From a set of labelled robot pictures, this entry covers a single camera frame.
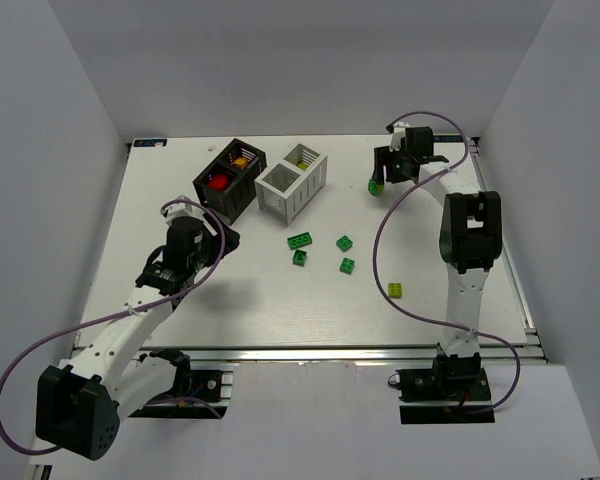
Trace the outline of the green lime lego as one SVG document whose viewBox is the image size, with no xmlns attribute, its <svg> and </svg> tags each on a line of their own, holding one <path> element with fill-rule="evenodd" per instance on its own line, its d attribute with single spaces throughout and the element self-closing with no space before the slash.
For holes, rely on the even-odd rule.
<svg viewBox="0 0 600 480">
<path fill-rule="evenodd" d="M 375 180 L 370 179 L 369 182 L 368 182 L 367 189 L 368 189 L 368 192 L 372 196 L 377 197 L 378 195 L 380 195 L 384 191 L 384 185 L 383 184 L 378 184 Z"/>
</svg>

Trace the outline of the red curved lego brick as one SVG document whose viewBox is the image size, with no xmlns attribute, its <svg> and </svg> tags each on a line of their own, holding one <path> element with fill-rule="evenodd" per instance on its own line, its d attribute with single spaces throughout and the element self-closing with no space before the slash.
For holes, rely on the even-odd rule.
<svg viewBox="0 0 600 480">
<path fill-rule="evenodd" d="M 210 177 L 208 186 L 215 191 L 225 191 L 231 184 L 231 177 L 226 173 L 217 173 Z"/>
</svg>

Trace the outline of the orange long lego brick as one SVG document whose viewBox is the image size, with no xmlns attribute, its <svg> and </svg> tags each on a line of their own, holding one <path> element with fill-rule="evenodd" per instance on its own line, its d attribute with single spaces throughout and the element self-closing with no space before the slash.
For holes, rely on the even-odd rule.
<svg viewBox="0 0 600 480">
<path fill-rule="evenodd" d="M 243 170 L 248 167 L 250 159 L 246 157 L 238 157 L 231 162 L 231 165 L 237 169 Z"/>
</svg>

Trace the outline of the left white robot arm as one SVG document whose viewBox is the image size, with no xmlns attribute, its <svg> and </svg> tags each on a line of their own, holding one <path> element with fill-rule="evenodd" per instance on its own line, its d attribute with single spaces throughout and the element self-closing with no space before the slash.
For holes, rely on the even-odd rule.
<svg viewBox="0 0 600 480">
<path fill-rule="evenodd" d="M 64 367 L 39 377 L 36 435 L 90 460 L 111 447 L 120 425 L 154 399 L 179 399 L 192 388 L 189 357 L 173 348 L 140 354 L 193 286 L 238 248 L 240 235 L 215 217 L 189 214 L 168 223 L 166 241 L 148 256 L 123 311 Z"/>
</svg>

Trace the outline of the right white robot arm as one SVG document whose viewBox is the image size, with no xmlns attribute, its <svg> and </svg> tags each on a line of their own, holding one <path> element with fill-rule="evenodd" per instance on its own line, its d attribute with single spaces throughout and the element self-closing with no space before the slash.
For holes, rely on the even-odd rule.
<svg viewBox="0 0 600 480">
<path fill-rule="evenodd" d="M 500 195 L 478 190 L 446 157 L 436 155 L 431 128 L 399 122 L 389 131 L 390 144 L 374 149 L 369 193 L 379 195 L 387 182 L 411 181 L 441 205 L 439 251 L 448 274 L 445 322 L 460 327 L 444 328 L 434 379 L 443 386 L 473 381 L 481 369 L 476 331 L 482 291 L 503 248 Z"/>
</svg>

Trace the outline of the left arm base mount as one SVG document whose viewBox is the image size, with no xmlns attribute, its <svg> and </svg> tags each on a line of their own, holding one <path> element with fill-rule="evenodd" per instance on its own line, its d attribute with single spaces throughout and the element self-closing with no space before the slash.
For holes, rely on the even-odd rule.
<svg viewBox="0 0 600 480">
<path fill-rule="evenodd" d="M 233 387 L 229 367 L 191 362 L 182 351 L 163 349 L 140 354 L 128 370 L 135 372 L 156 361 L 167 362 L 177 371 L 174 381 L 169 390 L 149 399 L 130 418 L 220 420 L 225 416 Z"/>
</svg>

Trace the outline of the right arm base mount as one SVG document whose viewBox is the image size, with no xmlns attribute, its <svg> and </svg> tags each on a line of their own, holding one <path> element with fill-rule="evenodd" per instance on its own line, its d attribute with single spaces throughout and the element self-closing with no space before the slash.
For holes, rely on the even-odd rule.
<svg viewBox="0 0 600 480">
<path fill-rule="evenodd" d="M 429 368 L 396 371 L 387 379 L 399 393 L 403 425 L 491 424 L 491 390 L 478 353 L 470 357 L 438 351 Z"/>
</svg>

